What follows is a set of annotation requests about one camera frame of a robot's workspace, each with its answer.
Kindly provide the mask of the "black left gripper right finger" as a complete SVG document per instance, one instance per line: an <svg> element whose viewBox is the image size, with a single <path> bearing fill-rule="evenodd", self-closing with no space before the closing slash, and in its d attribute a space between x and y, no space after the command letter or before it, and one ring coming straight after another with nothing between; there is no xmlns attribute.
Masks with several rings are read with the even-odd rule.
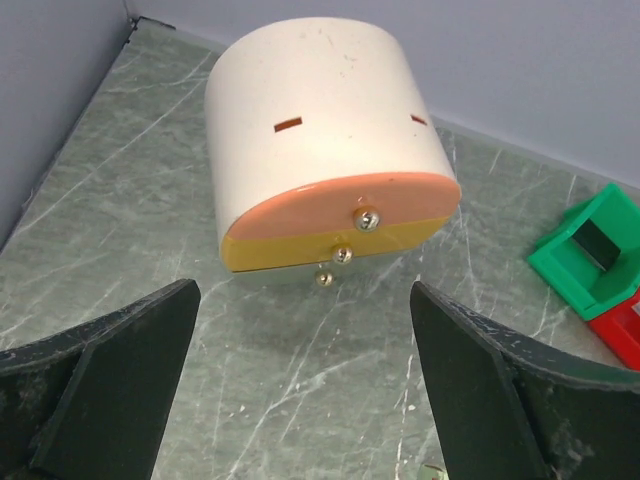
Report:
<svg viewBox="0 0 640 480"><path fill-rule="evenodd" d="M452 479L635 479L639 375L523 335L416 282L410 311Z"/></svg>

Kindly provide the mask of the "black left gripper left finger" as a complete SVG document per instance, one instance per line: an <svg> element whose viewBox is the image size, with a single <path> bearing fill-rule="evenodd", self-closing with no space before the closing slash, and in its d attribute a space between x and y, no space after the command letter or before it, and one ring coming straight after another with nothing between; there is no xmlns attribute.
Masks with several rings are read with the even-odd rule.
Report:
<svg viewBox="0 0 640 480"><path fill-rule="evenodd" d="M2 478L150 478L200 300L180 279L2 351Z"/></svg>

